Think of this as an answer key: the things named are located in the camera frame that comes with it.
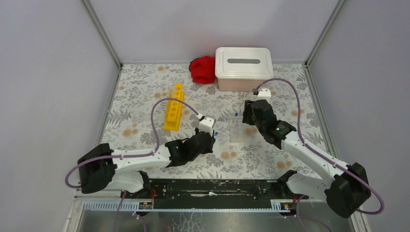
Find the white plastic box lid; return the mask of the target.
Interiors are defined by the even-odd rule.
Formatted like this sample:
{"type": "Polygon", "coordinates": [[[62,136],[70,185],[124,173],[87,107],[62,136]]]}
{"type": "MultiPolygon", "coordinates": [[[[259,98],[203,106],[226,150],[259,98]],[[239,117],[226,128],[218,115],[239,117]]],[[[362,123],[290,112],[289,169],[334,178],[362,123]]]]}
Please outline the white plastic box lid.
{"type": "Polygon", "coordinates": [[[219,47],[215,59],[215,75],[220,79],[266,80],[274,75],[267,48],[219,47]]]}

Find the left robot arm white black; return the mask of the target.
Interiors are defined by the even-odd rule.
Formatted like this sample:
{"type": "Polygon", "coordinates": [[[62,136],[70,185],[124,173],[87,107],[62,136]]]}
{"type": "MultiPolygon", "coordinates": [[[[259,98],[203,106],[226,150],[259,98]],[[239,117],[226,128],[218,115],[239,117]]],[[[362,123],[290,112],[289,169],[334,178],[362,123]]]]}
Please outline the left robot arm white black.
{"type": "Polygon", "coordinates": [[[126,157],[125,150],[112,150],[108,143],[100,144],[77,161],[81,192],[122,189],[143,199],[150,192],[145,168],[183,166],[201,154],[212,153],[214,143],[214,130],[195,129],[192,137],[167,142],[152,155],[148,156],[146,149],[136,150],[135,158],[126,157]]]}

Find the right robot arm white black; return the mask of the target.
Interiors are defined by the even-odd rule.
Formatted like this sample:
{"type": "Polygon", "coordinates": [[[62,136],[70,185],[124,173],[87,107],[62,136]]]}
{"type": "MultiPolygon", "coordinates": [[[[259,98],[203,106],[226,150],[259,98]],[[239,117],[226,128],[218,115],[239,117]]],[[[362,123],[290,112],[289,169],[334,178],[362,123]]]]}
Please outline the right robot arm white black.
{"type": "Polygon", "coordinates": [[[326,202],[342,218],[349,218],[370,198],[367,173],[361,164],[349,165],[329,154],[315,154],[314,150],[319,149],[300,139],[294,126],[277,119],[267,100],[246,100],[242,122],[255,126],[266,142],[298,158],[320,176],[313,178],[287,171],[277,186],[281,198],[304,194],[326,202]]]}

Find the yellow test tube rack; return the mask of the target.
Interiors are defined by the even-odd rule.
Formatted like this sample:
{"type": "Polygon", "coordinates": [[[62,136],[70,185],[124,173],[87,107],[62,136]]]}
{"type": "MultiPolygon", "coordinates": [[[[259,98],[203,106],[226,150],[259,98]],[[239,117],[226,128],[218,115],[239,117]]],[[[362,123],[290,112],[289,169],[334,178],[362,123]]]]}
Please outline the yellow test tube rack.
{"type": "MultiPolygon", "coordinates": [[[[176,83],[174,88],[170,89],[168,97],[183,101],[185,94],[182,88],[182,83],[176,83]]],[[[169,100],[166,105],[163,129],[167,131],[179,131],[181,116],[182,103],[169,100]]]]}

